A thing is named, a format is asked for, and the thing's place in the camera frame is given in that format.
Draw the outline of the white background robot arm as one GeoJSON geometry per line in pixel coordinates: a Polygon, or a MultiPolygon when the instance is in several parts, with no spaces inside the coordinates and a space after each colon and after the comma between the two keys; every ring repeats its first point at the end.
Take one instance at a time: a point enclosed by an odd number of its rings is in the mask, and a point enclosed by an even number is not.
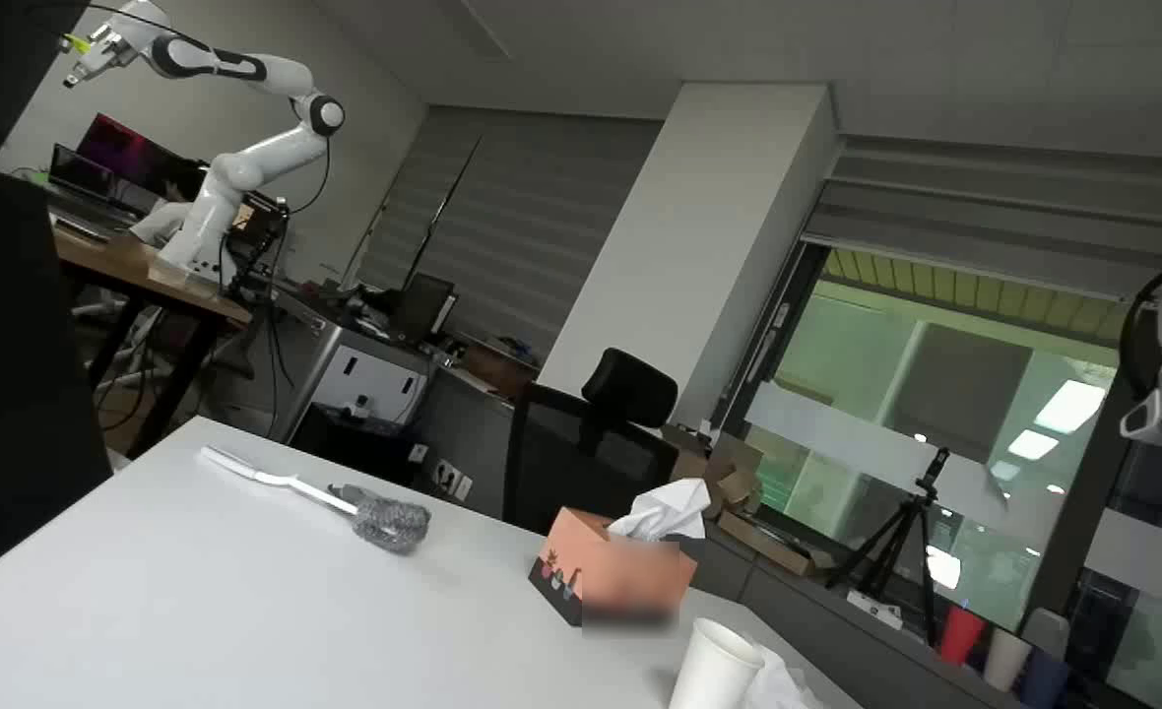
{"type": "Polygon", "coordinates": [[[167,21],[154,0],[125,0],[95,33],[67,34],[67,88],[103,72],[146,63],[162,77],[237,77],[266,93],[281,93],[297,110],[297,126],[243,149],[218,152],[193,201],[157,201],[139,226],[139,239],[162,239],[157,261],[191,279],[234,279],[237,268],[226,237],[243,195],[322,159],[346,126],[346,107],[329,93],[311,67],[269,50],[214,48],[167,21]]]}

